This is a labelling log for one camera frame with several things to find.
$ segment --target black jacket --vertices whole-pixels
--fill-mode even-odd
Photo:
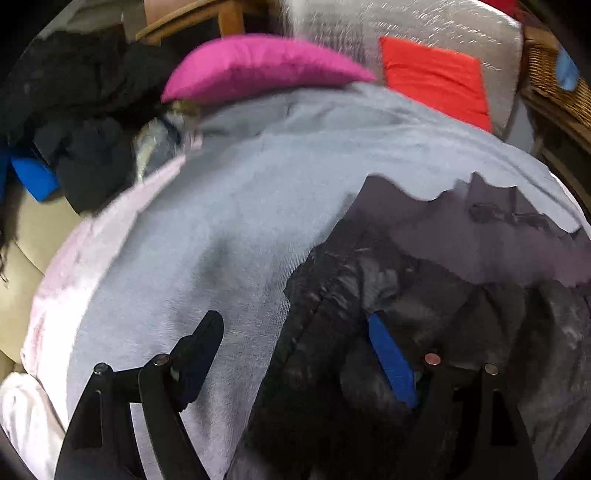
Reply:
[[[560,470],[589,425],[586,286],[476,286],[341,220],[285,293],[291,308],[229,480],[392,477],[413,417],[368,342],[366,319],[378,310],[419,351],[500,367],[540,478]]]

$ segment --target white sheet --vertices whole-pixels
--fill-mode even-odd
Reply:
[[[31,375],[11,373],[0,385],[0,424],[31,473],[53,479],[64,430]]]

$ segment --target wooden frame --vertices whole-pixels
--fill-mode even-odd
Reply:
[[[222,37],[240,35],[246,33],[245,13],[266,15],[267,5],[254,0],[198,0],[148,25],[135,39],[159,45],[163,38],[216,17]]]

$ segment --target fleece blanket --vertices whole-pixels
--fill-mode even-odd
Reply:
[[[246,100],[211,113],[202,133],[203,148],[139,215],[88,305],[67,372],[67,411],[94,364],[141,366],[218,310],[223,342],[199,398],[181,415],[213,480],[228,468],[271,358],[288,307],[286,279],[367,175],[430,200],[477,171],[494,186],[517,186],[565,230],[584,222],[534,158],[381,87]],[[160,478],[140,406],[133,416],[147,477]],[[542,478],[557,472],[577,435],[566,450],[538,455]]]

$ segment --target dark purple fabric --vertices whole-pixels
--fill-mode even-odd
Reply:
[[[410,255],[475,284],[558,280],[573,287],[591,279],[583,229],[563,231],[516,187],[493,187],[477,174],[464,186],[426,202],[369,176],[345,218],[385,231]]]

